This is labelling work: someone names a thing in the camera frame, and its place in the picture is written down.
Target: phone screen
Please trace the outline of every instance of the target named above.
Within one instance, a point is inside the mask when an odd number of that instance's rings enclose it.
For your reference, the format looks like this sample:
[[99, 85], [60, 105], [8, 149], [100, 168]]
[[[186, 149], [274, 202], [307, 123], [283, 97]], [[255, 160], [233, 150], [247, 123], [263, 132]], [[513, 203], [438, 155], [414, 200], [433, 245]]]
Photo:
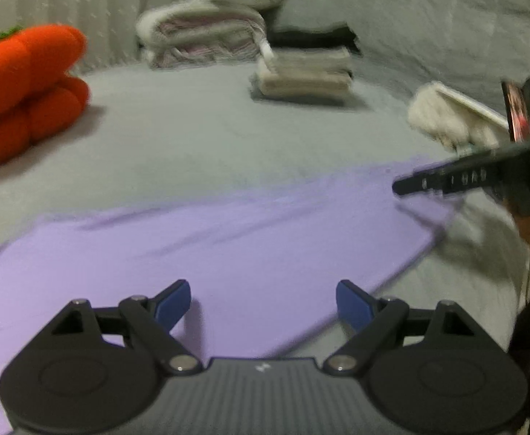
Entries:
[[503, 82], [502, 85], [511, 140], [522, 142], [530, 137], [530, 119], [522, 89], [513, 82]]

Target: lavender fabric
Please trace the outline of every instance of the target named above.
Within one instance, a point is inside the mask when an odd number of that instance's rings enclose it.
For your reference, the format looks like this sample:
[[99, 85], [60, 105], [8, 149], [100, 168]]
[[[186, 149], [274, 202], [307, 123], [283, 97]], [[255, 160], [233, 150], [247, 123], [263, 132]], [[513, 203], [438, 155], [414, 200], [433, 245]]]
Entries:
[[457, 200], [393, 195], [392, 179], [415, 166], [40, 221], [0, 249], [0, 372], [70, 299], [113, 306], [179, 278], [193, 305], [173, 335], [200, 358], [280, 354], [336, 319], [340, 279], [375, 291], [452, 220]]

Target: bed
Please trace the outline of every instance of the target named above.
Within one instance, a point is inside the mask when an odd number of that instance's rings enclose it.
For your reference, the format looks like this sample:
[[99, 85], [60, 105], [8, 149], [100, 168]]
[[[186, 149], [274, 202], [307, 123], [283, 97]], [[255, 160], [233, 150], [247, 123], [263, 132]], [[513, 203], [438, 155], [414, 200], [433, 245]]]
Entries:
[[[0, 244], [51, 213], [283, 184], [416, 154], [442, 160], [449, 152], [406, 122], [421, 84], [439, 80], [504, 112], [501, 77], [530, 74], [530, 0], [289, 0], [280, 25], [338, 20], [356, 31], [360, 103], [255, 103], [251, 63], [151, 71], [138, 62], [133, 23], [162, 2], [0, 0], [0, 30], [61, 21], [87, 34], [77, 72], [93, 94], [69, 131], [0, 167]], [[379, 294], [426, 308], [457, 301], [507, 348], [527, 254], [508, 215], [475, 192], [446, 237]], [[346, 336], [335, 324], [290, 354], [322, 360]]]

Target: orange plush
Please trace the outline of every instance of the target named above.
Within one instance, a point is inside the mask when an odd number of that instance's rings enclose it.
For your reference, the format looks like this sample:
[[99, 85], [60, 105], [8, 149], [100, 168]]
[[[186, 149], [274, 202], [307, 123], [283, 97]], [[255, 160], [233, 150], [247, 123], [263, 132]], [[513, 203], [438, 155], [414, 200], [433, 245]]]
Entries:
[[85, 48], [85, 36], [62, 25], [24, 29], [0, 40], [0, 163], [81, 115], [89, 88], [65, 72]]

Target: white logo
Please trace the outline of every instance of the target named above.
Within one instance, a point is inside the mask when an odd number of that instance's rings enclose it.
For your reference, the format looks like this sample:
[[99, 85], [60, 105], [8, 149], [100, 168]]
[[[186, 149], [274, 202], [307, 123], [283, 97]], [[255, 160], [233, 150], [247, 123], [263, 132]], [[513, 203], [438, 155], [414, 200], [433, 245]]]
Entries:
[[261, 373], [264, 373], [265, 371], [271, 369], [271, 365], [269, 363], [263, 363], [262, 365], [255, 366], [255, 369]]

